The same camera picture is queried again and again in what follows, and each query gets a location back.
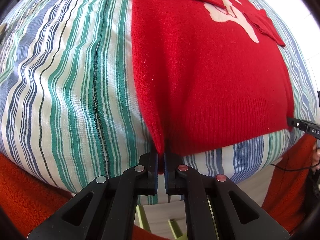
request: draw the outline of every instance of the green stripe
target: green stripe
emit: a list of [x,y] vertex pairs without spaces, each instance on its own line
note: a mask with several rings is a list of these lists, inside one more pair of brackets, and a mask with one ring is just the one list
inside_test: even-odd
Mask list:
[[274,161],[274,155],[278,154],[280,151],[279,142],[278,142],[279,136],[280,136],[279,133],[281,133],[281,131],[271,133],[268,135],[268,137],[269,137],[269,152],[268,152],[268,158],[267,158],[265,166],[272,163]]
[[136,135],[129,112],[128,87],[125,64],[125,23],[127,6],[129,0],[122,0],[121,11],[118,22],[118,44],[116,52],[116,83],[117,96],[121,118],[124,123],[126,144],[128,149],[129,167],[138,164],[138,153],[136,148]]
[[[97,16],[99,19],[103,19],[102,23],[100,23],[98,28],[98,35],[97,39],[95,40],[95,51],[94,51],[94,57],[92,59],[92,66],[93,66],[93,105],[94,105],[94,111],[96,113],[96,129],[100,133],[100,143],[102,147],[104,147],[104,153],[105,158],[107,161],[107,164],[105,164],[107,170],[107,176],[108,177],[114,177],[114,169],[111,168],[111,164],[114,163],[113,158],[113,149],[111,147],[111,144],[114,146],[117,142],[115,142],[114,139],[114,125],[113,123],[110,124],[110,122],[113,122],[111,112],[107,112],[107,116],[104,114],[104,106],[107,105],[107,108],[110,109],[109,105],[109,97],[108,94],[103,91],[101,93],[101,88],[105,86],[105,88],[108,88],[108,78],[106,69],[103,66],[107,66],[106,59],[102,60],[103,57],[106,57],[106,51],[108,51],[108,47],[110,44],[110,36],[111,36],[111,26],[112,26],[112,17],[113,12],[115,9],[115,2],[116,0],[107,0],[103,11],[101,11],[100,15]],[[108,132],[108,128],[111,130],[111,141],[110,136]]]
[[[39,13],[39,9],[36,10],[37,7],[40,7],[42,5],[45,6],[48,3],[48,0],[40,0],[36,3],[36,6],[32,5],[30,6],[31,3],[35,3],[36,0],[25,0],[23,3],[20,3],[20,8],[19,10],[15,10],[15,19],[18,20],[18,24],[16,26],[16,30],[14,31],[14,34],[11,35],[12,39],[14,40],[13,42],[10,42],[10,50],[8,52],[8,55],[6,56],[7,62],[4,64],[7,67],[0,76],[0,84],[9,76],[9,74],[12,72],[14,68],[14,55],[16,53],[17,45],[19,44],[20,40],[23,38],[23,31],[25,28],[28,27],[30,21],[33,19],[33,17],[30,17],[30,14],[34,14],[34,17]],[[12,32],[13,30],[10,30],[12,23],[8,22],[7,26],[7,32]]]
[[155,194],[154,196],[149,196],[150,199],[148,199],[148,205],[156,205],[158,204],[158,195]]
[[141,198],[140,198],[140,196],[138,196],[137,205],[138,205],[138,206],[141,206]]
[[[76,192],[76,189],[72,183],[70,174],[68,172],[68,167],[66,166],[66,160],[63,154],[63,135],[60,125],[61,125],[61,109],[60,109],[60,103],[58,100],[58,95],[57,95],[57,82],[59,80],[59,78],[62,76],[63,72],[65,71],[66,68],[66,64],[68,62],[68,57],[69,57],[69,53],[70,50],[73,46],[73,42],[74,42],[74,36],[72,35],[72,33],[74,32],[74,24],[73,27],[71,29],[71,34],[68,37],[68,41],[67,41],[67,46],[66,49],[63,51],[60,62],[56,68],[56,70],[49,76],[48,78],[48,88],[49,88],[49,92],[51,94],[51,98],[52,98],[52,107],[51,107],[51,115],[50,115],[50,127],[51,127],[51,131],[52,131],[52,154],[55,158],[55,161],[57,163],[57,168],[59,171],[59,175],[61,177],[61,181],[65,184],[65,186],[68,188],[68,190],[72,191],[72,192]],[[78,168],[76,167],[76,171],[78,173],[78,177],[79,177],[79,171]]]
[[[93,6],[95,5],[95,2],[97,0],[93,0],[92,3],[89,5],[88,13],[86,15],[86,18],[84,20],[84,33],[89,32],[89,23],[90,23],[90,15],[93,11]],[[101,0],[99,2],[99,8],[102,8],[102,3],[104,0]],[[94,25],[94,31],[93,33],[96,33],[98,27],[98,21],[95,21]],[[82,111],[84,113],[84,120],[86,125],[86,133],[88,136],[88,146],[89,146],[89,155],[91,157],[92,167],[93,167],[93,173],[94,176],[97,177],[99,175],[105,175],[105,169],[103,166],[104,163],[104,157],[103,157],[103,149],[100,144],[97,142],[99,141],[99,135],[94,127],[94,113],[92,109],[92,97],[88,96],[88,94],[92,94],[92,73],[91,73],[91,65],[90,65],[90,54],[92,52],[92,45],[93,42],[90,44],[86,51],[86,61],[84,65],[84,80],[81,86],[81,93],[80,93],[80,101],[81,101],[81,107]]]
[[86,32],[82,32],[81,34],[81,42],[74,46],[77,33],[79,30],[79,24],[82,23],[82,15],[84,11],[84,6],[87,4],[88,0],[83,0],[81,5],[78,7],[76,18],[73,21],[71,32],[68,40],[68,45],[66,47],[66,50],[71,51],[72,49],[75,49],[75,53],[73,56],[73,60],[70,67],[69,75],[64,83],[63,86],[63,97],[64,101],[67,105],[67,111],[68,111],[68,128],[69,128],[69,135],[70,135],[70,148],[71,148],[71,154],[73,157],[73,161],[75,163],[76,173],[80,182],[81,187],[85,187],[88,185],[86,170],[83,162],[83,154],[81,151],[81,138],[78,131],[78,120],[76,117],[76,111],[75,107],[72,102],[72,89],[73,85],[77,78],[78,73],[78,66],[79,66],[79,57],[80,57],[80,49],[84,45],[86,41]]

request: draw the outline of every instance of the blue stripe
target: blue stripe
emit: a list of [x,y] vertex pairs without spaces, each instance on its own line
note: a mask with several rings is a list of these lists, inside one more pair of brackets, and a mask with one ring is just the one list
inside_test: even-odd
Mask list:
[[211,161],[210,161],[210,169],[212,170],[212,177],[217,175],[218,169],[217,169],[217,165],[216,165],[216,159],[217,159],[217,155],[215,153],[215,151],[209,151],[209,156],[211,157]]
[[[52,52],[52,49],[54,48],[53,47],[53,40],[55,37],[55,33],[59,27],[59,24],[63,21],[65,13],[67,11],[69,11],[69,5],[71,4],[71,1],[72,0],[70,0],[68,3],[66,3],[65,6],[62,8],[61,15],[59,16],[57,23],[50,27],[49,38],[46,41],[45,52],[42,54],[41,58],[35,64],[30,66],[29,71],[28,71],[28,77],[29,77],[28,80],[30,81],[31,86],[30,86],[30,89],[29,89],[29,91],[23,101],[23,108],[22,108],[23,109],[23,115],[22,115],[23,123],[22,123],[22,127],[20,130],[20,143],[24,149],[24,152],[28,153],[32,157],[34,157],[34,155],[33,155],[31,144],[30,144],[30,142],[31,142],[31,113],[32,113],[32,104],[35,100],[36,93],[37,93],[37,87],[36,87],[34,74],[35,74],[35,71],[46,62],[48,55]],[[71,11],[76,7],[77,2],[78,2],[78,0],[76,0],[75,5],[71,9]],[[67,25],[69,19],[70,19],[70,16],[66,20],[65,26]],[[70,180],[70,188],[69,189],[71,190],[72,188],[75,190],[75,188],[72,185],[71,180]]]
[[[68,3],[66,3],[65,6],[63,7],[63,9],[61,11],[61,15],[58,18],[59,21],[62,21],[65,12],[69,9],[70,3],[71,3],[71,0]],[[54,13],[52,13],[52,12],[50,13],[50,16],[51,16],[51,17],[49,16],[50,20],[46,23],[46,25],[44,26],[44,28],[40,32],[40,37],[39,37],[38,41],[35,44],[35,49],[34,49],[33,55],[36,55],[36,56],[39,55],[39,53],[41,51],[41,45],[42,45],[42,42],[44,40],[45,29],[55,19],[57,10],[58,10],[58,6],[56,5],[56,6],[54,6],[54,10],[53,10]],[[50,32],[49,33],[52,33],[52,29],[54,27],[55,27],[55,29],[57,29],[58,24],[56,24],[56,26],[52,26],[50,28]],[[49,41],[51,40],[50,38],[53,40],[53,36],[49,36],[49,39],[46,41],[46,52],[49,50],[48,44],[49,44]],[[28,99],[30,97],[30,93],[34,92],[34,97],[36,96],[36,86],[35,86],[35,81],[34,81],[34,72],[38,67],[40,67],[45,62],[45,60],[47,58],[47,55],[48,55],[48,52],[46,54],[43,54],[41,56],[41,58],[36,62],[36,64],[34,64],[34,65],[32,65],[32,66],[30,66],[28,68],[28,79],[26,79],[25,76],[23,75],[23,72],[26,69],[26,64],[23,65],[23,67],[21,68],[22,69],[22,71],[21,71],[22,81],[17,87],[18,96],[16,98],[13,98],[14,103],[15,103],[13,113],[14,113],[14,117],[15,117],[15,114],[17,113],[17,109],[18,109],[19,97],[20,97],[22,91],[24,90],[24,88],[26,87],[27,80],[30,81],[30,89],[29,89],[29,91],[28,91],[28,93],[27,93],[27,95],[26,95],[26,97],[24,98],[24,101],[23,101],[23,106],[24,107],[22,108],[21,130],[20,130],[19,141],[20,141],[21,147],[22,147],[22,149],[24,151],[24,155],[25,155],[25,158],[27,160],[28,167],[31,169],[31,171],[34,173],[35,176],[37,176],[39,179],[42,179],[42,180],[44,180],[44,178],[42,177],[42,175],[41,175],[41,173],[40,173],[40,171],[38,169],[38,166],[36,164],[36,160],[35,160],[35,157],[34,157],[34,155],[32,153],[32,149],[31,149],[31,145],[30,145],[30,137],[31,137],[31,106],[28,107],[26,104],[28,103]],[[26,119],[26,113],[25,113],[26,109],[29,109],[28,119]],[[25,142],[23,141],[23,138],[26,137],[27,121],[29,121],[29,125],[28,125],[29,134],[28,134],[28,138],[27,138],[27,142],[26,142],[27,145],[26,145]]]
[[[39,27],[41,26],[44,16],[47,13],[47,11],[54,6],[55,3],[57,3],[58,0],[51,0],[49,3],[47,3],[44,8],[42,10],[40,10],[39,14],[37,16],[35,16],[35,18],[33,18],[31,20],[31,22],[29,23],[28,27],[27,27],[27,32],[26,34],[22,37],[21,41],[18,44],[17,47],[17,61],[14,63],[14,71],[13,73],[11,73],[9,75],[9,77],[6,79],[6,81],[1,84],[0,86],[0,90],[1,91],[6,91],[6,93],[1,93],[0,94],[0,119],[2,120],[3,117],[3,112],[4,112],[4,105],[6,102],[6,97],[7,94],[9,93],[9,91],[11,90],[11,88],[18,82],[18,78],[19,78],[19,74],[18,74],[18,66],[27,59],[28,57],[28,49],[31,45],[31,43],[34,41],[35,37],[36,37],[36,33],[39,29]],[[57,5],[55,5],[53,7],[54,12],[56,12],[55,8],[57,7]],[[12,96],[12,101],[10,103],[9,106],[9,110],[8,110],[8,120],[7,120],[7,125],[6,125],[6,135],[7,135],[7,139],[8,139],[8,145],[9,145],[9,152],[10,155],[12,156],[12,158],[15,160],[15,162],[22,167],[22,163],[20,160],[20,157],[18,155],[18,151],[17,148],[15,146],[14,140],[13,140],[13,129],[14,129],[14,124],[11,123],[12,120],[14,120],[14,118],[12,116],[16,115],[17,112],[17,104],[18,104],[18,98],[20,97],[20,94],[23,90],[23,88],[26,85],[26,79],[23,76],[23,72],[27,66],[27,64],[29,62],[31,62],[34,57],[37,55],[37,53],[39,53],[39,50],[37,49],[36,45],[35,45],[35,49],[33,52],[33,56],[31,58],[28,58],[27,62],[25,62],[22,66],[21,66],[21,74],[22,74],[22,81],[20,82],[20,84],[18,85],[18,87],[16,88],[16,90],[13,93]],[[2,140],[2,134],[1,134],[1,130],[0,130],[0,151],[1,152],[5,152],[5,147],[4,147],[4,143]],[[36,164],[36,161],[34,159],[34,156],[32,156],[32,160],[34,163],[34,166],[30,166],[30,158],[28,158],[28,156],[25,155],[25,158],[27,160],[28,163],[28,167],[30,168],[30,170],[33,172],[33,174],[42,179],[43,181],[45,181],[45,179],[41,176],[39,168]]]
[[223,166],[222,166],[222,149],[216,149],[217,153],[217,168],[218,168],[218,174],[224,174]]
[[197,167],[197,163],[196,163],[196,159],[195,159],[195,155],[191,155],[191,162],[192,162],[192,166],[194,169],[198,170],[198,167]]
[[210,166],[210,154],[208,152],[205,152],[205,166],[208,170],[208,176],[213,177],[213,169]]
[[233,149],[235,174],[231,180],[238,183],[258,171],[263,157],[263,136],[234,144]]

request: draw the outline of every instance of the orange towel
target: orange towel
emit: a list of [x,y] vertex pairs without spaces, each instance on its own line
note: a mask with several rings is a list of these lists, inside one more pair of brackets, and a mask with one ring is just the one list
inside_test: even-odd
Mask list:
[[[278,164],[296,169],[311,164],[315,139],[304,136]],[[263,208],[291,232],[304,219],[302,209],[308,171],[283,172],[275,169]],[[61,207],[71,195],[34,178],[0,154],[0,205],[17,229],[28,233]],[[133,240],[165,240],[147,231],[133,229]]]

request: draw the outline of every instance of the striped bedsheet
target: striped bedsheet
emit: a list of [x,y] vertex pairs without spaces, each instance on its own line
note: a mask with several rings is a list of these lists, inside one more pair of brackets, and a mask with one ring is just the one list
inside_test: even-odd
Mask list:
[[[317,96],[289,29],[263,1],[294,94],[294,116],[319,119]],[[0,43],[0,152],[40,180],[76,193],[99,175],[137,165],[151,138],[132,75],[132,0],[21,0]],[[281,130],[185,157],[202,174],[241,182],[302,136]],[[164,202],[165,192],[141,197]]]

